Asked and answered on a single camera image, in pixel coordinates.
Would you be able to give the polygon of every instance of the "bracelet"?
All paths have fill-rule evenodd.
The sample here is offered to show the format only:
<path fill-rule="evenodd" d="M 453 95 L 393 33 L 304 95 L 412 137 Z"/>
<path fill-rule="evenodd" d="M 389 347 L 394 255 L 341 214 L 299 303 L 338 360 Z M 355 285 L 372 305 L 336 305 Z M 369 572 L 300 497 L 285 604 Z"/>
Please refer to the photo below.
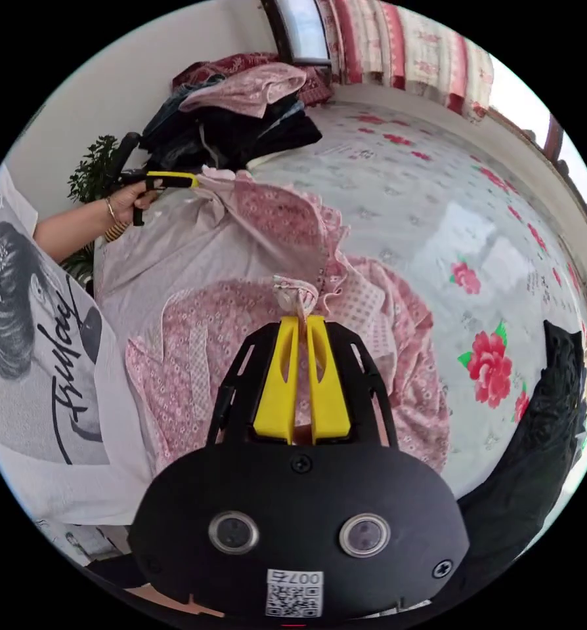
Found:
<path fill-rule="evenodd" d="M 114 223 L 116 223 L 116 225 L 120 225 L 120 223 L 116 220 L 116 215 L 114 214 L 114 208 L 112 207 L 112 204 L 110 203 L 109 197 L 105 197 L 105 203 L 108 204 L 108 212 L 110 213 L 110 216 L 114 220 Z"/>

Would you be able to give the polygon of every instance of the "woman's arm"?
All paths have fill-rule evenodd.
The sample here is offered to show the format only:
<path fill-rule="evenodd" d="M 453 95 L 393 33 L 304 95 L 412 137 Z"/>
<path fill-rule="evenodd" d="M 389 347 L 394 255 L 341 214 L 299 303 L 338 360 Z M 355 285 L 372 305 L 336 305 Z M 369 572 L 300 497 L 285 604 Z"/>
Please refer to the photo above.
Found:
<path fill-rule="evenodd" d="M 114 219 L 119 223 L 130 223 L 134 205 L 140 210 L 147 210 L 158 193 L 151 190 L 143 194 L 145 192 L 146 184 L 140 182 L 110 195 L 110 205 L 107 199 L 100 199 L 44 219 L 37 224 L 33 238 L 46 254 L 61 263 L 84 245 L 105 234 L 114 225 Z"/>
<path fill-rule="evenodd" d="M 105 199 L 44 219 L 33 238 L 56 263 L 105 234 L 114 225 Z"/>

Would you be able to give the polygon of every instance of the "hand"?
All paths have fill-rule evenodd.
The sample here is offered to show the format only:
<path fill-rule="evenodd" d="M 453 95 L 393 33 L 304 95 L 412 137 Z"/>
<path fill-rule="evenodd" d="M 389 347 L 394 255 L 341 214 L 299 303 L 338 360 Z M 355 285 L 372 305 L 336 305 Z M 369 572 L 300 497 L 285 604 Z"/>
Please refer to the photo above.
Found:
<path fill-rule="evenodd" d="M 158 187 L 161 183 L 162 180 L 158 180 L 154 183 L 154 186 Z M 134 206 L 138 210 L 148 210 L 157 198 L 158 191 L 147 191 L 145 181 L 121 188 L 121 190 L 113 192 L 109 197 L 112 210 L 114 210 L 114 216 L 119 223 L 132 223 L 134 219 Z"/>

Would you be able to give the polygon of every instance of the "screw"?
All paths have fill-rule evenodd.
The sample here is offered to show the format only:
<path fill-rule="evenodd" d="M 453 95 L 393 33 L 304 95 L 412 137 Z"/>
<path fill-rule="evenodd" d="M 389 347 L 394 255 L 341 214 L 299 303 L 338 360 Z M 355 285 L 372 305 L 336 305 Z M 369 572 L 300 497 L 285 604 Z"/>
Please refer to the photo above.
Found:
<path fill-rule="evenodd" d="M 451 560 L 443 560 L 433 568 L 431 576 L 434 579 L 445 578 L 449 575 L 449 573 L 451 573 L 451 569 L 453 569 L 453 562 L 451 562 Z"/>
<path fill-rule="evenodd" d="M 296 455 L 292 458 L 292 470 L 295 473 L 305 474 L 313 468 L 311 458 L 306 455 Z"/>

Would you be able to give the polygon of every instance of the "sticker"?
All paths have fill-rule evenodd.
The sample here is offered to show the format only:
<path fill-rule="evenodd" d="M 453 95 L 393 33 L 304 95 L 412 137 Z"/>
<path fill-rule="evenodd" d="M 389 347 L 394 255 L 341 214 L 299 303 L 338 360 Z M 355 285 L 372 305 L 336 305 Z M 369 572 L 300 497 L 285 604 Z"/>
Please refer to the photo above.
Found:
<path fill-rule="evenodd" d="M 267 617 L 311 618 L 322 616 L 324 572 L 267 571 Z"/>

